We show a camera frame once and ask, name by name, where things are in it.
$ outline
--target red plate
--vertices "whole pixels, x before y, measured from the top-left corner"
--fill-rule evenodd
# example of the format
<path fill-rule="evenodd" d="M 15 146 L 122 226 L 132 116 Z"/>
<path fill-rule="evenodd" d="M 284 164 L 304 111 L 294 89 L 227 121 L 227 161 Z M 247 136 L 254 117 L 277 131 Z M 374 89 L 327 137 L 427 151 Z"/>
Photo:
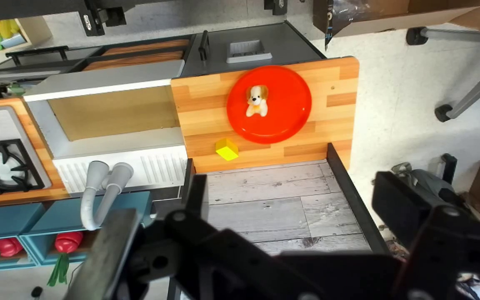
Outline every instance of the red plate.
<path fill-rule="evenodd" d="M 267 87 L 265 117 L 247 117 L 250 91 Z M 290 69 L 260 67 L 247 72 L 229 94 L 227 116 L 239 136 L 257 144 L 277 144 L 295 136 L 310 116 L 312 97 L 305 81 Z"/>

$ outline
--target toy stove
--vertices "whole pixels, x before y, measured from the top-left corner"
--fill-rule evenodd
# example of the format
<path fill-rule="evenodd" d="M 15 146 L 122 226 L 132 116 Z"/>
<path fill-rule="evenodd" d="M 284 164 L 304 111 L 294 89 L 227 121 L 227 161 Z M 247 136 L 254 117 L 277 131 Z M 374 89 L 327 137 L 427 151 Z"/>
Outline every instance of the toy stove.
<path fill-rule="evenodd" d="M 50 181 L 12 107 L 0 107 L 0 194 L 49 189 Z"/>

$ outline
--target orange plate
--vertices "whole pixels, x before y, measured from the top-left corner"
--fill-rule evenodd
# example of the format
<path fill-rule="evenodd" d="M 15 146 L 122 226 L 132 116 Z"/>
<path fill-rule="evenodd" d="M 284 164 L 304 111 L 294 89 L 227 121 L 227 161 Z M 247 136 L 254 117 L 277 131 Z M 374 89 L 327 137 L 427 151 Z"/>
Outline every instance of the orange plate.
<path fill-rule="evenodd" d="M 254 86 L 269 91 L 267 117 L 247 117 Z M 227 116 L 239 136 L 257 144 L 277 144 L 295 136 L 310 116 L 312 97 L 305 81 L 290 69 L 260 67 L 247 72 L 229 94 Z"/>

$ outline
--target wooden cutting board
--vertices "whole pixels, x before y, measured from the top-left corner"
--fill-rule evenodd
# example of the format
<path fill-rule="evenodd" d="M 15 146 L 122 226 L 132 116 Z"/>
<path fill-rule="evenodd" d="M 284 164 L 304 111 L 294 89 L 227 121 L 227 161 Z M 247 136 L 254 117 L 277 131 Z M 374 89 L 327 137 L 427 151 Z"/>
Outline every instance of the wooden cutting board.
<path fill-rule="evenodd" d="M 292 139 L 262 146 L 234 132 L 227 119 L 227 99 L 245 72 L 214 74 L 172 81 L 189 157 L 199 174 L 324 161 L 332 142 L 345 166 L 350 162 L 359 62 L 352 57 L 285 66 L 307 82 L 312 112 L 305 127 Z M 230 139 L 240 157 L 225 162 L 215 156 L 215 144 Z"/>
<path fill-rule="evenodd" d="M 52 156 L 44 142 L 44 137 L 40 136 L 35 121 L 30 117 L 29 109 L 25 107 L 22 99 L 2 99 L 0 107 L 12 107 L 17 117 L 22 122 L 22 127 L 35 149 L 44 171 L 47 177 L 52 182 L 50 189 L 45 191 L 30 191 L 30 192 L 14 192 L 14 194 L 2 194 L 0 196 L 0 206 L 9 204 L 24 204 L 24 202 L 52 202 L 52 201 L 62 201 L 67 199 L 67 189 L 62 184 L 62 179 L 52 162 Z"/>

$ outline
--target floor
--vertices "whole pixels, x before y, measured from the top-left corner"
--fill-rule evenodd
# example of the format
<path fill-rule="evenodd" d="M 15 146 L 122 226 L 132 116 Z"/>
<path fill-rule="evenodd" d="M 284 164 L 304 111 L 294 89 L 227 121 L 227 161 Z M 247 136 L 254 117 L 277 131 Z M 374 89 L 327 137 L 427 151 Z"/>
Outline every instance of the floor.
<path fill-rule="evenodd" d="M 199 17 L 202 19 L 205 17 L 205 11 L 210 12 L 210 9 L 217 6 L 215 0 L 205 0 L 200 4 L 205 4 L 199 7 Z M 319 36 L 310 27 L 310 4 L 312 2 L 307 0 L 307 7 L 304 7 L 300 2 L 292 2 L 294 17 L 290 19 L 294 19 L 297 27 L 304 27 L 307 31 L 309 39 L 319 41 Z M 185 34 L 192 31 L 200 32 L 209 26 L 209 22 L 195 26 L 197 22 L 202 22 L 202 19 L 190 21 L 194 24 L 175 24 L 182 22 L 182 19 L 172 19 L 174 7 L 169 7 L 167 4 L 160 6 L 165 14 L 159 14 L 160 11 L 157 7 L 149 11 L 149 14 L 144 14 L 144 11 L 134 12 L 134 22 L 130 26 L 135 32 L 124 36 L 124 39 L 134 41 L 142 37 L 142 34 L 139 34 L 142 29 L 154 32 L 157 31 L 152 36 L 159 37 L 169 36 L 165 29 L 170 26 L 175 27 L 174 32 L 179 31 Z M 227 27 L 235 24 L 260 24 L 269 21 L 275 22 L 279 19 L 280 17 L 270 17 L 267 12 L 262 12 L 260 2 L 254 0 L 239 2 L 237 11 L 224 9 L 219 14 L 219 22 L 225 22 Z M 74 44 L 85 42 L 75 32 L 75 26 L 72 27 L 74 31 L 64 31 L 74 21 L 70 16 L 54 17 L 52 21 L 59 24 L 54 26 L 54 34 L 57 37 Z M 104 37 L 104 41 L 92 42 L 100 44 L 120 37 L 120 32 L 112 32 L 112 37 Z M 469 42 L 432 41 L 425 47 L 414 49 L 405 46 L 405 32 L 395 31 L 375 36 L 335 39 L 327 49 L 327 56 L 354 56 L 360 61 L 362 66 L 350 174 L 367 204 L 372 196 L 372 179 L 375 177 L 375 172 L 389 171 L 399 162 L 412 162 L 414 167 L 437 172 L 439 157 L 445 152 L 455 156 L 460 161 L 455 176 L 455 189 L 459 192 L 470 189 L 480 162 L 480 102 L 475 104 L 460 119 L 449 124 L 439 124 L 434 117 L 434 109 L 445 102 L 457 102 L 457 99 L 460 99 L 475 86 L 477 81 L 480 81 L 480 46 Z M 215 184 L 225 181 L 220 182 L 220 187 L 222 184 L 237 187 L 234 181 L 227 182 L 227 177 L 212 181 Z M 294 216 L 287 221 L 270 224 L 272 227 L 280 229 L 280 232 L 285 232 L 277 241 L 269 241 L 265 234 L 247 227 L 242 221 L 235 221 L 237 216 L 225 219 L 224 214 L 220 214 L 224 212 L 224 204 L 235 202 L 234 199 L 227 197 L 230 192 L 227 189 L 215 191 L 215 194 L 210 196 L 214 204 L 210 219 L 217 226 L 234 222 L 237 231 L 254 237 L 260 244 L 277 244 L 280 241 L 289 241 L 287 247 L 294 249 L 302 246 L 302 239 L 305 237 L 329 237 L 330 241 L 330 234 L 319 234 L 317 231 L 327 229 L 324 222 L 334 222 L 339 219 L 329 217 L 315 221 L 309 211 L 314 212 L 320 211 L 322 207 L 324 212 L 332 212 L 334 209 L 339 209 L 342 199 L 339 199 L 339 196 L 330 196 L 330 186 L 312 186 L 314 191 L 322 189 L 319 191 L 319 196 L 297 196 L 294 191 L 289 191 L 287 194 L 275 194 L 275 199 L 285 199 L 279 204 L 272 199 L 259 199 L 255 192 L 244 196 L 244 202 L 250 202 L 255 207 L 259 206 L 260 211 L 267 209 L 270 214 L 277 216 L 287 211 L 287 207 L 304 207 L 304 216 Z M 260 214 L 260 211 L 254 211 L 252 206 L 244 206 L 242 202 L 229 206 L 237 206 L 239 212 L 254 212 L 254 217 Z M 357 229 L 354 226 L 349 226 L 345 231 L 350 231 L 350 236 L 360 237 L 357 236 Z M 327 247 L 340 247 L 340 244 L 329 242 Z M 14 299 L 22 299 L 22 296 L 27 299 L 25 291 L 17 294 L 15 284 L 32 289 L 37 286 L 37 282 L 42 284 L 45 281 L 45 274 L 47 271 L 42 274 L 42 269 L 35 269 L 27 276 L 27 281 L 24 281 L 24 276 L 17 272 L 0 276 L 0 294 L 5 291 L 7 296 L 12 296 Z M 45 299 L 60 299 L 62 294 L 64 292 L 60 291 L 52 291 L 45 296 Z"/>

